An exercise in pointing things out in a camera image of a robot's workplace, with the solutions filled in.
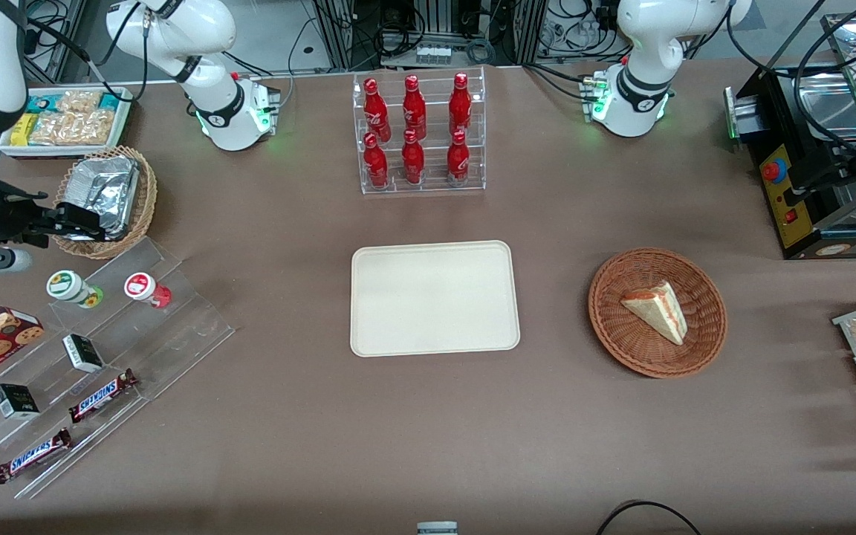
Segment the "small black box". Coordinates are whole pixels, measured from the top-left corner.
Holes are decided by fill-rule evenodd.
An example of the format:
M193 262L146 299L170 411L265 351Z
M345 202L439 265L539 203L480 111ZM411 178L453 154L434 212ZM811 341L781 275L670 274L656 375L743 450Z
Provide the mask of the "small black box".
M0 410L2 416L13 420L31 420L39 414L28 387L9 383L0 385Z
M65 344L65 352L68 353L72 366L82 372L101 372L105 363L101 362L101 357L98 356L98 351L94 349L91 340L80 334L69 334L62 339L62 342Z

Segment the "clear acrylic bottle rack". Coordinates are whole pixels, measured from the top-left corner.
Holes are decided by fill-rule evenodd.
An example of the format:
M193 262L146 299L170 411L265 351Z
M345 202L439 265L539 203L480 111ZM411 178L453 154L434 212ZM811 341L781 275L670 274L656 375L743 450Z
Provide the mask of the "clear acrylic bottle rack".
M448 183L448 148L451 146L451 132L448 128L448 100L455 88L456 72L468 75L468 92L471 94L471 128L468 129L466 145L471 153L468 160L468 179L460 187L452 187ZM428 133L421 140L425 152L425 177L421 185L413 186L405 180L404 163L401 160L401 149L405 145L403 133L405 120L401 111L401 103L405 98L404 78L394 72L373 72L373 74L354 75L352 89L352 111L354 127L356 128L356 150L359 152L359 176L363 193L419 193L419 192L464 192L466 189L485 189L487 186L486 167L486 116L485 102L487 100L484 86L483 68L462 68L462 70L425 70L418 71L418 85L425 97L428 115ZM363 81L375 78L378 81L378 92L388 106L388 123L392 128L392 138L388 143L382 143L381 148L388 159L388 187L374 189L368 179L366 162L363 159L366 146L363 136L368 131L366 122L366 92Z
M37 313L45 335L0 366L0 383L27 386L41 413L27 421L6 419L0 413L0 464L51 439L62 427L68 428L74 447L0 485L4 491L15 498L33 498L233 334L220 312L177 269L179 265L145 238L86 279L105 291L98 307L56 301ZM152 308L123 294L126 278L137 271L152 274L170 288L169 305ZM62 345L62 338L71 332L91 339L105 363L101 372L72 368ZM139 383L72 424L69 407L126 369L132 369Z

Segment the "snickers bar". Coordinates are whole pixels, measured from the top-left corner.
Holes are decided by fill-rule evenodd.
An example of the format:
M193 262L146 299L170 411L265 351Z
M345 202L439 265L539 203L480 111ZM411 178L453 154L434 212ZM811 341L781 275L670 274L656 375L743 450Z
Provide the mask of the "snickers bar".
M68 433L68 430L58 431L58 434L51 437L51 440L43 441L38 446L14 458L11 463L0 464L0 484L7 483L20 474L22 470L26 470L26 468L45 459L52 453L56 453L56 451L70 450L71 446L71 434Z
M71 422L77 424L85 419L85 416L98 410L105 403L115 399L118 395L125 391L129 386L136 385L137 378L134 373L128 368L124 373L115 377L108 385L102 386L98 392L91 394L81 403L72 406L68 410L71 413Z

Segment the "emergency stop button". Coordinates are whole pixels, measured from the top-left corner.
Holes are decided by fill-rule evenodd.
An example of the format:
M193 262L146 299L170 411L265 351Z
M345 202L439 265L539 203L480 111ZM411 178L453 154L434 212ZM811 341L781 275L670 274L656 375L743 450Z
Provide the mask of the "emergency stop button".
M762 178L768 180L772 184L781 184L782 180L785 180L785 176L788 174L788 165L785 163L785 160L781 158L775 158L771 162L765 163L762 166Z

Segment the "small jar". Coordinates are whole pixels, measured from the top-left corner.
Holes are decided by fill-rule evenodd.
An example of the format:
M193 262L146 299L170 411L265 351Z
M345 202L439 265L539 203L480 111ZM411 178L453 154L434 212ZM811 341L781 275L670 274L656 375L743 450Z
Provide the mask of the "small jar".
M71 270L57 271L48 277L45 291L59 301L74 302L81 308L95 308L105 298L101 288L85 283L81 275Z
M125 294L135 301L147 302L153 308L170 304L170 288L159 284L147 273L134 273L125 281Z

